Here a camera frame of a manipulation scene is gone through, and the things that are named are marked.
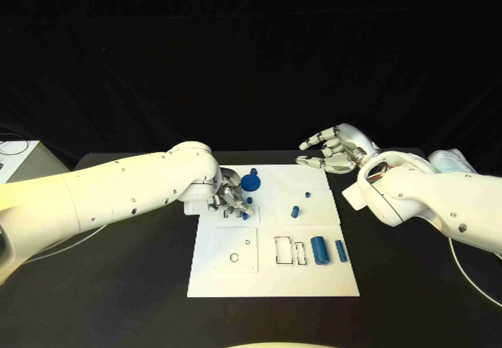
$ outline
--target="small blue piece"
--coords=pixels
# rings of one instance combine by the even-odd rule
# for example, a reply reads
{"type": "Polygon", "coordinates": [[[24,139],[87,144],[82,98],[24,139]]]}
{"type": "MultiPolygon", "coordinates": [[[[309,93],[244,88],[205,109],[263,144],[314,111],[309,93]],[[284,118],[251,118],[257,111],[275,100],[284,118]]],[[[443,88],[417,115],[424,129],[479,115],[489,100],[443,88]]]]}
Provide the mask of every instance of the small blue piece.
{"type": "Polygon", "coordinates": [[[250,174],[244,175],[241,179],[242,190],[252,192],[260,188],[260,184],[258,172],[257,169],[252,168],[250,174]]]}
{"type": "Polygon", "coordinates": [[[326,265],[329,263],[329,256],[326,250],[325,239],[322,237],[313,237],[310,239],[313,258],[316,260],[316,265],[326,265]]]}
{"type": "Polygon", "coordinates": [[[340,257],[340,261],[348,262],[348,255],[345,255],[342,241],[336,241],[335,244],[336,244],[338,256],[340,257]]]}
{"type": "Polygon", "coordinates": [[[294,219],[299,217],[299,213],[300,213],[300,208],[297,206],[293,206],[291,217],[294,219]]]}

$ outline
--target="black cable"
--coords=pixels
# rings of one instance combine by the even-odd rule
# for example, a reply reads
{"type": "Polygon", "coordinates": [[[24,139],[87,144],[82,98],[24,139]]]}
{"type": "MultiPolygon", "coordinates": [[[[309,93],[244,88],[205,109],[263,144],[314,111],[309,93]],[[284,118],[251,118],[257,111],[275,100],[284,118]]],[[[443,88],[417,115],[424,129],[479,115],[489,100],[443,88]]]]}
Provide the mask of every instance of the black cable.
{"type": "Polygon", "coordinates": [[[6,156],[13,156],[16,154],[22,154],[27,149],[29,149],[29,141],[19,135],[19,134],[14,134],[14,133],[0,133],[0,136],[16,136],[20,140],[26,141],[26,147],[23,148],[22,151],[16,152],[14,154],[6,154],[3,152],[0,152],[0,154],[6,155],[6,156]]]}

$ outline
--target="black curtain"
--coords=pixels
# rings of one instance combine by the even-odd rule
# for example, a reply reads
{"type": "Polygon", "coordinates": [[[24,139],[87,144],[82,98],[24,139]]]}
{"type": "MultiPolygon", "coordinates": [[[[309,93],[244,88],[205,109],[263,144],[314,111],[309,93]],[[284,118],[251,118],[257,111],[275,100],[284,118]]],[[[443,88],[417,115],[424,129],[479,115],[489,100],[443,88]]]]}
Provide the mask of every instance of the black curtain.
{"type": "Polygon", "coordinates": [[[71,164],[185,140],[297,149],[351,123],[381,147],[457,147],[501,174],[499,7],[0,8],[0,131],[40,139],[71,164]]]}

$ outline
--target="black table surface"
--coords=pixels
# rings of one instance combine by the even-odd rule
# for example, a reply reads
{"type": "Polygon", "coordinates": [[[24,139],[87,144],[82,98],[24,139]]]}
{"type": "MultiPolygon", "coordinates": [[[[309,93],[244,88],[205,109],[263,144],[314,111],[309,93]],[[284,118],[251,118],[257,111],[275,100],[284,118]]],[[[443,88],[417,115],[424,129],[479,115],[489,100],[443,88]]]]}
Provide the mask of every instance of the black table surface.
{"type": "MultiPolygon", "coordinates": [[[[213,153],[221,165],[293,164],[300,154],[320,152],[213,153]]],[[[131,155],[89,154],[75,169],[131,155]]],[[[384,225],[342,196],[356,173],[327,178],[361,297],[188,298],[198,217],[175,202],[20,267],[0,286],[1,347],[228,347],[263,341],[499,347],[502,308],[463,278],[443,234],[418,218],[384,225]]],[[[466,272],[495,295],[498,259],[454,245],[466,272]]]]}

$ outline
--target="white device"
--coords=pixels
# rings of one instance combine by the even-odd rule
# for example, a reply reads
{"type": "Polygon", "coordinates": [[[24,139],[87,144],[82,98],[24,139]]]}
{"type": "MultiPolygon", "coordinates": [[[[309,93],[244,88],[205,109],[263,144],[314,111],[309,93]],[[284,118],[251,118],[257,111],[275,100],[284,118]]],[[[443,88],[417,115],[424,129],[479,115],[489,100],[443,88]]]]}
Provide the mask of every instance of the white device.
{"type": "Polygon", "coordinates": [[[343,191],[355,210],[368,206],[389,226],[424,218],[451,239],[502,253],[501,178],[440,173],[417,155],[382,151],[345,123],[310,137],[300,149],[325,140],[326,158],[300,156],[296,162],[338,174],[359,166],[358,180],[343,191]]]}
{"type": "Polygon", "coordinates": [[[208,211],[212,198],[213,209],[232,206],[251,215],[239,190],[237,173],[219,168],[211,148],[195,141],[166,153],[0,185],[0,283],[53,243],[176,199],[190,213],[193,202],[208,211]]]}

